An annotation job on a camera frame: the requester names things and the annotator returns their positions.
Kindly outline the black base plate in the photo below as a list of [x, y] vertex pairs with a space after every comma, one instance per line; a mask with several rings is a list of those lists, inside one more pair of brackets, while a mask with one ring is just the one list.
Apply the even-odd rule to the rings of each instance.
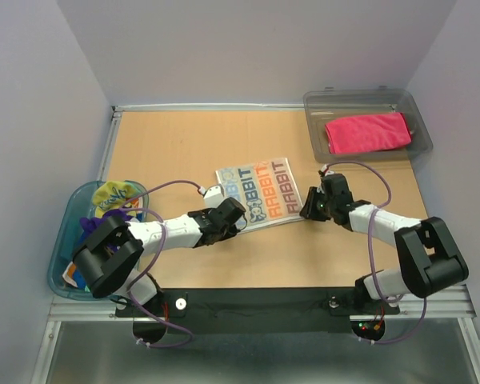
[[351, 333], [352, 318], [396, 315], [359, 288], [164, 288], [145, 309], [200, 334]]

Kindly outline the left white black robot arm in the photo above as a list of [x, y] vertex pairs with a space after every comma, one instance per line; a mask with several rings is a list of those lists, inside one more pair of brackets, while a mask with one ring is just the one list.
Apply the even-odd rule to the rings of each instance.
[[156, 314], [162, 296], [154, 278], [138, 270], [142, 256], [161, 251], [211, 246], [236, 236], [245, 208], [234, 198], [164, 222], [126, 222], [106, 218], [73, 252], [73, 264], [94, 298], [111, 295], [131, 300], [145, 315]]

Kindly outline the clear grey plastic bin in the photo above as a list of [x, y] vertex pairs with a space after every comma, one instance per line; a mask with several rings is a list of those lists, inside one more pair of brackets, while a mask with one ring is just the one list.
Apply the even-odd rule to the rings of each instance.
[[433, 149], [418, 106], [406, 90], [308, 92], [303, 103], [318, 162], [412, 159]]

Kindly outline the yellow patterned towel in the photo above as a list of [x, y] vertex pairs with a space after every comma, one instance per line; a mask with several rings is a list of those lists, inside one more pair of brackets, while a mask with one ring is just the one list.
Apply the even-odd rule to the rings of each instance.
[[125, 208], [143, 208], [143, 198], [138, 197], [140, 193], [141, 190], [132, 182], [107, 181], [92, 196], [94, 216], [102, 218], [105, 213], [118, 209], [129, 200]]

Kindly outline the purple towel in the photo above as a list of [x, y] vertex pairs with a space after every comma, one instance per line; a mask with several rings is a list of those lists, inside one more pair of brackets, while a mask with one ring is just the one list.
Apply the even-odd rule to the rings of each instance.
[[121, 211], [120, 209], [108, 210], [100, 218], [93, 217], [87, 218], [83, 217], [79, 219], [79, 225], [82, 228], [82, 235], [80, 236], [77, 244], [81, 245], [96, 229], [109, 217], [120, 217], [125, 222], [138, 222], [137, 215], [129, 215], [126, 212]]

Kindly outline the patterned light blue towel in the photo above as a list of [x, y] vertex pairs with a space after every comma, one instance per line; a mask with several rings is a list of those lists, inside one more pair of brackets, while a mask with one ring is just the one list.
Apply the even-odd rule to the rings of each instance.
[[275, 158], [215, 171], [226, 196], [246, 209], [237, 221], [242, 232], [300, 221], [303, 208], [287, 158]]

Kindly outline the teal plastic laundry bin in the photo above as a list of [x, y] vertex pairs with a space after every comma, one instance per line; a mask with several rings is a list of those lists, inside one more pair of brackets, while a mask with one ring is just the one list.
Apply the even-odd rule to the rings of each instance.
[[81, 185], [72, 193], [66, 205], [47, 271], [48, 285], [59, 297], [84, 302], [95, 301], [91, 292], [74, 288], [67, 283], [63, 279], [63, 273], [72, 261], [74, 248], [81, 241], [83, 229], [79, 219], [94, 216], [95, 207], [91, 199], [103, 184], [104, 181], [92, 181]]

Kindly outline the pink towel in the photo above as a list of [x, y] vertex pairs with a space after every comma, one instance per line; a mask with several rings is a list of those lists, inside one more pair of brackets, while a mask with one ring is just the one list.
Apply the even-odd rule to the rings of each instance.
[[325, 124], [332, 154], [361, 154], [396, 150], [412, 138], [401, 113], [365, 114], [337, 118]]

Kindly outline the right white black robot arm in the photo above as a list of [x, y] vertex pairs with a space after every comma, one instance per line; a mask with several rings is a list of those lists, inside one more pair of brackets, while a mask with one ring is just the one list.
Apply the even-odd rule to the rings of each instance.
[[355, 200], [343, 174], [321, 173], [319, 186], [308, 189], [302, 218], [332, 221], [396, 249], [399, 266], [358, 278], [345, 293], [331, 295], [332, 310], [370, 312], [379, 304], [412, 294], [425, 299], [467, 280], [469, 268], [446, 223], [438, 217], [407, 218], [366, 200]]

